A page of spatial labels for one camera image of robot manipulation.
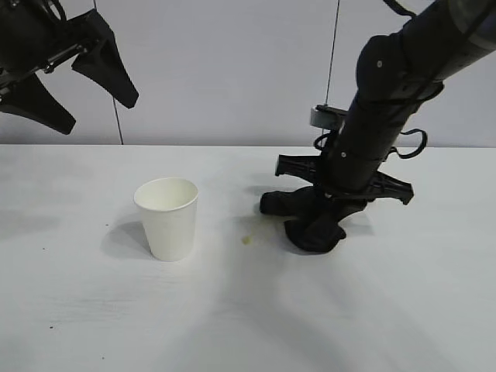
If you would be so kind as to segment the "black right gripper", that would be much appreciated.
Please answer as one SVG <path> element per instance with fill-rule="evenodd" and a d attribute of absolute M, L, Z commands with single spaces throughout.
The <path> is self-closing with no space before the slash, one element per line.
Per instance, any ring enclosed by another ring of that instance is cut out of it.
<path fill-rule="evenodd" d="M 394 142 L 404 125 L 403 121 L 350 113 L 341 130 L 332 130 L 315 141 L 319 145 L 326 140 L 319 155 L 280 155 L 275 174 L 301 178 L 331 195 L 329 222 L 333 225 L 362 212 L 367 201 L 376 198 L 395 198 L 408 204 L 413 198 L 411 184 L 379 171 L 395 151 Z"/>

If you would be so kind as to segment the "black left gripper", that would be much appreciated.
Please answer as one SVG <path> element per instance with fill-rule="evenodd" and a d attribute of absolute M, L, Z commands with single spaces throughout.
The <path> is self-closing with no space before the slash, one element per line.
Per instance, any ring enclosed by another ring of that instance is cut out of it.
<path fill-rule="evenodd" d="M 61 134 L 76 119 L 35 75 L 50 74 L 77 56 L 72 69 L 104 88 L 128 109 L 139 92 L 97 9 L 69 19 L 60 1 L 1 2 L 1 112 L 31 119 Z"/>

